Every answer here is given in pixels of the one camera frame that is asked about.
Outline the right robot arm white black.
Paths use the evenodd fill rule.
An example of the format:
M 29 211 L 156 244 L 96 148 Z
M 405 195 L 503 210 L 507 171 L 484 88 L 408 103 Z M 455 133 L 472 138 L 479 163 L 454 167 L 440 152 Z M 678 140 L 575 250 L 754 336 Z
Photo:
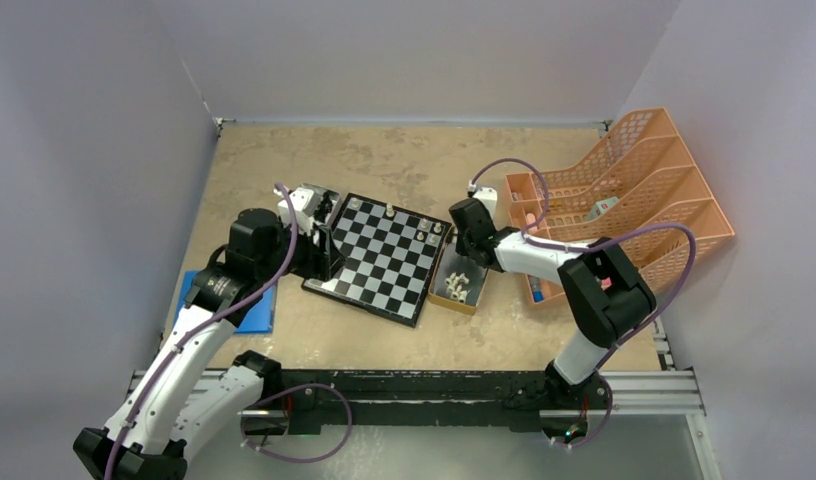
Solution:
M 568 345 L 545 370 L 545 392 L 560 407 L 580 399 L 585 382 L 621 336 L 656 309 L 656 297 L 623 249 L 607 237 L 592 245 L 535 239 L 498 229 L 488 208 L 469 197 L 449 208 L 456 252 L 482 268 L 525 274 L 562 287 L 576 324 Z

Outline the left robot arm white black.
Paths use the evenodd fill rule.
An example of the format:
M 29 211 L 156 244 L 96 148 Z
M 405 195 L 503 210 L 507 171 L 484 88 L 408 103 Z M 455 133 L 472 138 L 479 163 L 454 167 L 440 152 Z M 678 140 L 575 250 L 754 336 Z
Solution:
M 330 227 L 304 213 L 240 212 L 227 243 L 197 272 L 174 328 L 144 378 L 101 428 L 73 444 L 95 479 L 181 479 L 188 463 L 234 412 L 268 409 L 285 392 L 279 362 L 248 351 L 221 384 L 188 401 L 207 364 L 266 290 L 285 274 L 329 280 L 344 258 Z

